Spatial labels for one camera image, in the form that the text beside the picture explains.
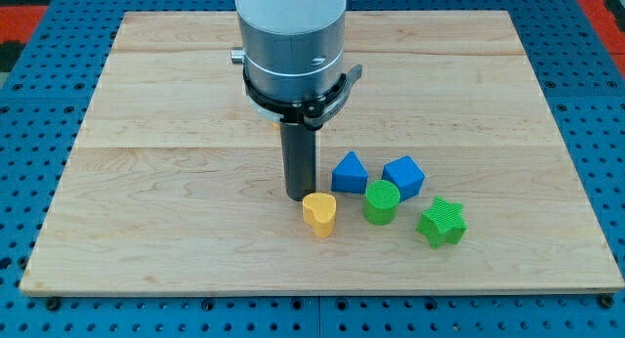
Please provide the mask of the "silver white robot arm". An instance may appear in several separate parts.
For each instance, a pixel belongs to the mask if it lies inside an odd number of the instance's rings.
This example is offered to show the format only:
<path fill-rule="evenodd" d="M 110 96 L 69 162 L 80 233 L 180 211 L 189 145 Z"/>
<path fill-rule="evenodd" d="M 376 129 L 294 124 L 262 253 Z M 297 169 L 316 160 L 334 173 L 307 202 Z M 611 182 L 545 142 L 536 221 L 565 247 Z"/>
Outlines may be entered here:
<path fill-rule="evenodd" d="M 333 118 L 361 77 L 345 70 L 347 0 L 234 0 L 251 104 L 266 119 L 313 130 Z"/>

